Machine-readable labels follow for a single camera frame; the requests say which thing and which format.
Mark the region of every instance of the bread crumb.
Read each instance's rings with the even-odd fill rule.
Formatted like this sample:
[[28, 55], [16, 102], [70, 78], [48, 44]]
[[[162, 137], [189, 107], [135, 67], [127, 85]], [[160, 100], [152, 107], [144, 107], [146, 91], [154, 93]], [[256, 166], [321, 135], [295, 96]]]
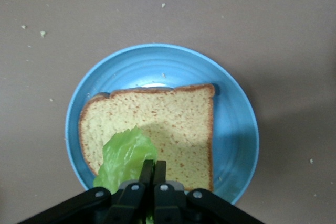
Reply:
[[40, 34], [41, 34], [41, 37], [42, 37], [42, 38], [45, 38], [46, 35], [47, 35], [47, 32], [46, 32], [46, 31], [40, 31]]

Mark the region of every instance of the bread crust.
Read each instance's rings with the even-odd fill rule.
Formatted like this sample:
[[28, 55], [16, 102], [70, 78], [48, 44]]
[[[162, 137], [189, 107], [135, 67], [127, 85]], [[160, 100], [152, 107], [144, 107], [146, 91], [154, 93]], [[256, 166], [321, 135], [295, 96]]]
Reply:
[[[123, 90], [115, 90], [111, 92], [110, 94], [108, 93], [98, 93], [94, 97], [92, 97], [83, 107], [81, 113], [80, 113], [80, 118], [79, 118], [79, 142], [81, 146], [81, 150], [83, 153], [83, 157], [91, 169], [91, 171], [97, 175], [97, 172], [92, 168], [90, 161], [87, 159], [87, 153], [85, 152], [86, 146], [83, 143], [82, 140], [82, 135], [83, 135], [83, 129], [81, 126], [81, 121], [86, 117], [86, 114], [88, 112], [88, 109], [90, 106], [97, 102], [97, 101], [102, 101], [102, 100], [109, 100], [113, 99], [114, 97], [118, 95], [123, 95], [126, 93], [171, 93], [171, 92], [192, 92], [196, 91], [199, 89], [208, 89], [208, 93], [210, 97], [213, 97], [215, 95], [215, 88], [212, 84], [206, 83], [206, 84], [197, 84], [197, 85], [189, 85], [189, 86], [181, 86], [177, 88], [165, 88], [165, 87], [153, 87], [153, 88], [131, 88], [131, 89], [123, 89]], [[209, 118], [209, 135], [207, 137], [207, 153], [208, 153], [208, 163], [210, 164], [209, 166], [209, 171], [208, 171], [208, 176], [210, 178], [209, 180], [209, 185], [208, 189], [210, 191], [214, 190], [214, 185], [213, 185], [213, 156], [212, 156], [212, 138], [213, 138], [213, 125], [214, 125], [214, 118], [213, 118], [213, 113], [214, 113], [214, 102], [213, 99], [208, 100], [210, 104], [210, 109], [208, 111], [208, 118]], [[186, 187], [185, 190], [192, 190], [194, 188], [188, 188]]]

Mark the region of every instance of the slice of bread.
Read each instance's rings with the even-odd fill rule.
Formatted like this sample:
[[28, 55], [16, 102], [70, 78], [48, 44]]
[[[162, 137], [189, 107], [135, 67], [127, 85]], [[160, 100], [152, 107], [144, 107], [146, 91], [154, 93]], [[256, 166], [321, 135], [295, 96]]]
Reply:
[[136, 88], [100, 93], [84, 106], [79, 121], [83, 156], [98, 173], [102, 148], [117, 132], [136, 125], [167, 161], [167, 180], [186, 190], [213, 190], [212, 135], [214, 86]]

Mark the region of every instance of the table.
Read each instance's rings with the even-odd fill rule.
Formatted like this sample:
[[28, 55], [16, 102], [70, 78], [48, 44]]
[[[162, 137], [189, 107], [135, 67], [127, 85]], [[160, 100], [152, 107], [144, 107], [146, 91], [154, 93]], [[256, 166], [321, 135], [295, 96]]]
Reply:
[[236, 204], [265, 223], [336, 220], [336, 0], [0, 0], [0, 222], [84, 191], [67, 156], [67, 106], [111, 53], [196, 50], [241, 85], [260, 132]]

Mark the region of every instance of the lettuce leaf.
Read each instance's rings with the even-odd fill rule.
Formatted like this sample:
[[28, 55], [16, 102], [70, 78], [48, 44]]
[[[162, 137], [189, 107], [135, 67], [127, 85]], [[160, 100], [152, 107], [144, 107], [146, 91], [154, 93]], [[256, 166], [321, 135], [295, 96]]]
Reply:
[[103, 147], [103, 164], [93, 186], [105, 187], [114, 194], [122, 182], [139, 179], [143, 162], [156, 162], [157, 154], [154, 144], [137, 126], [116, 133]]

